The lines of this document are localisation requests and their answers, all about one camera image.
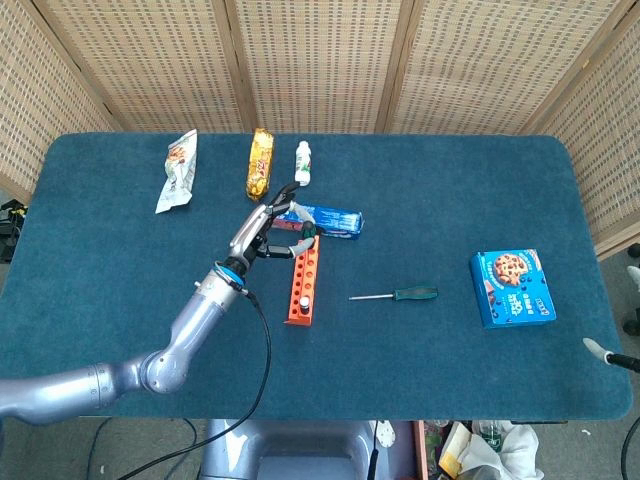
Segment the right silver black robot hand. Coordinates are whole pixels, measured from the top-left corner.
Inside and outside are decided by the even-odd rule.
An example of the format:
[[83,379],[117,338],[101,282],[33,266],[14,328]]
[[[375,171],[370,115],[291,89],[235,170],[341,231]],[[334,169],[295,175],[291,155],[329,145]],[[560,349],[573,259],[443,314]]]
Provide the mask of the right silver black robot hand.
[[[623,331],[629,336],[639,336],[639,309],[636,309],[636,318],[627,321],[623,325]],[[615,365],[634,373],[639,372],[639,359],[624,355],[621,353],[614,353],[603,348],[595,340],[591,338],[583,338],[585,347],[600,361],[608,365]]]

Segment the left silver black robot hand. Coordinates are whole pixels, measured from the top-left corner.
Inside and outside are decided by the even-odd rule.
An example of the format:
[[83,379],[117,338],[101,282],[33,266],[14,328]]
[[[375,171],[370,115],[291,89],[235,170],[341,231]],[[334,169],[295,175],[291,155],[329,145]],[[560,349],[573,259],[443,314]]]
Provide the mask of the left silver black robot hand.
[[[224,265],[244,275],[257,257],[296,258],[315,246],[316,224],[314,218],[294,201],[295,191],[301,186],[298,181],[285,185],[266,204],[260,204],[249,215],[230,242],[230,251]],[[294,246],[269,245],[267,233],[277,217],[293,211],[303,220],[302,241]]]

